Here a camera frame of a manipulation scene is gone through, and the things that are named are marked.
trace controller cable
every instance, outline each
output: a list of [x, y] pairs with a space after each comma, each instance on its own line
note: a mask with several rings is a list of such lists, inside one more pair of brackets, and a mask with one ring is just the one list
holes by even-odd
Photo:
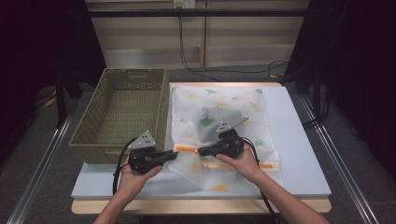
[[[259, 164], [260, 160], [259, 160], [259, 157], [257, 156], [256, 148], [254, 147], [253, 143], [246, 137], [241, 137], [241, 138], [244, 141], [244, 143], [246, 143], [250, 146], [251, 150], [253, 151], [254, 158], [256, 159], [257, 165], [260, 166], [260, 164]], [[268, 211], [270, 212], [271, 217], [273, 218], [273, 221], [276, 224], [278, 224], [279, 223], [278, 217], [277, 217], [274, 209], [272, 208], [271, 204], [269, 203], [267, 197], [262, 193], [261, 190], [260, 190], [260, 194], [262, 195], [262, 200], [264, 201], [265, 205], [267, 206]]]
[[114, 175], [114, 179], [113, 179], [113, 195], [117, 192], [117, 187], [118, 187], [118, 184], [119, 184], [119, 177], [120, 177], [120, 173], [121, 173], [122, 167], [124, 167], [126, 165], [129, 165], [129, 163], [121, 165], [122, 158], [123, 158], [123, 156], [125, 154], [125, 150], [126, 150], [126, 148], [128, 148], [129, 145], [132, 144], [132, 142], [134, 142], [134, 140], [136, 140], [136, 138], [133, 138], [133, 139], [129, 140], [129, 142], [122, 148], [122, 152], [120, 153], [119, 161], [117, 163], [116, 173], [113, 174]]

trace gray floor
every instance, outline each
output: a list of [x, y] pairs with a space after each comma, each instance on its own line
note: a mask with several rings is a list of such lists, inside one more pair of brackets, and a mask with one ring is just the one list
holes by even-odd
[[[233, 69], [245, 71], [257, 71], [265, 69], [265, 66], [244, 66]], [[271, 74], [282, 73], [283, 68], [275, 69]], [[198, 77], [186, 70], [174, 70], [169, 72], [171, 81], [210, 81], [205, 77]], [[230, 72], [207, 72], [208, 76], [214, 76], [223, 81], [262, 81], [267, 74], [236, 74]], [[34, 201], [31, 204], [24, 223], [90, 223], [95, 216], [74, 215], [70, 208], [73, 202], [70, 197], [76, 177], [82, 166], [82, 159], [67, 144], [78, 125], [85, 106], [92, 96], [93, 88], [84, 84], [84, 95], [79, 100], [68, 99], [66, 104], [70, 110], [76, 105], [76, 113], [71, 119], [64, 140], [53, 157], [49, 170], [44, 174]], [[294, 83], [285, 85], [290, 92], [290, 97], [302, 121], [309, 120], [303, 104], [294, 90]], [[55, 105], [36, 107], [35, 117], [27, 127], [21, 141], [15, 146], [12, 153], [3, 164], [0, 175], [0, 223], [6, 223], [13, 209], [24, 193], [30, 179], [35, 173], [47, 146], [55, 132], [57, 123], [57, 108]], [[356, 184], [361, 189], [370, 204], [379, 223], [394, 223], [396, 218], [396, 181], [373, 157], [364, 140], [355, 136], [351, 131], [349, 121], [331, 103], [329, 117], [324, 125], [336, 145], [347, 169], [352, 174]], [[332, 190], [330, 197], [332, 203], [331, 212], [324, 216], [331, 223], [364, 223], [355, 202], [344, 185], [343, 180], [323, 146], [315, 128], [306, 130], [308, 139], [318, 157], [319, 163], [329, 182]], [[146, 217], [152, 223], [263, 223], [268, 217], [261, 216], [199, 216], [199, 217]], [[138, 223], [139, 218], [122, 216], [120, 223]]]

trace green leaf pattern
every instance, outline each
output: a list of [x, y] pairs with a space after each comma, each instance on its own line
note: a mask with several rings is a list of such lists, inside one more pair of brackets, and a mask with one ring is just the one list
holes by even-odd
[[213, 122], [213, 119], [210, 119], [210, 118], [208, 118], [208, 117], [199, 120], [199, 123], [200, 123], [202, 126], [207, 126], [207, 125], [211, 124], [212, 122]]
[[256, 89], [255, 92], [262, 94], [262, 89]]
[[189, 122], [189, 120], [187, 118], [183, 117], [183, 116], [180, 116], [180, 122], [186, 124], [186, 123]]
[[255, 147], [265, 147], [265, 143], [262, 139], [256, 139], [256, 141], [254, 141], [254, 146]]
[[207, 91], [207, 95], [209, 95], [209, 94], [218, 94], [216, 91], [213, 91], [213, 90], [205, 90], [205, 91]]

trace white wall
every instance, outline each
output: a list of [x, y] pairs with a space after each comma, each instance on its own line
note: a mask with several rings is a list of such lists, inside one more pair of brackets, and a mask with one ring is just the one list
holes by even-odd
[[[173, 8], [173, 1], [86, 0], [89, 10]], [[196, 0], [198, 8], [306, 8], [308, 0]], [[190, 67], [288, 60], [303, 18], [182, 18]], [[107, 67], [179, 68], [177, 18], [93, 18]]]

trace person's left hand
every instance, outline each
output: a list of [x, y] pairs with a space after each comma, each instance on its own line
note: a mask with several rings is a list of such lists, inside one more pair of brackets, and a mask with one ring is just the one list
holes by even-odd
[[122, 199], [125, 200], [125, 203], [130, 203], [145, 186], [146, 181], [154, 177], [162, 169], [163, 168], [161, 166], [156, 166], [146, 174], [141, 175], [138, 172], [133, 171], [130, 165], [123, 166], [121, 170], [120, 185], [116, 194], [122, 195]]

